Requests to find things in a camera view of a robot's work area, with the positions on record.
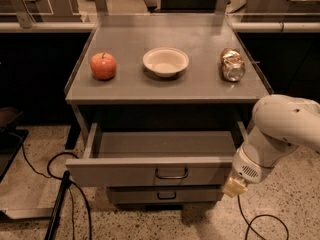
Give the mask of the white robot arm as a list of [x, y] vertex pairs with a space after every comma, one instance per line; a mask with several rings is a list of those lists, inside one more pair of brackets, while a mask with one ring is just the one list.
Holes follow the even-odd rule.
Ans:
[[269, 95], [253, 107], [252, 126], [232, 159], [222, 187], [229, 197], [262, 182], [278, 161], [299, 146], [320, 152], [320, 105], [309, 99]]

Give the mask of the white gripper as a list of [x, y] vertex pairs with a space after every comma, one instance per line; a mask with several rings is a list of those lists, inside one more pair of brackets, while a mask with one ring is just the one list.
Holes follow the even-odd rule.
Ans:
[[252, 145], [241, 145], [232, 160], [233, 174], [230, 175], [222, 187], [222, 192], [233, 198], [248, 191], [247, 184], [262, 182], [273, 170], [254, 161], [258, 155]]

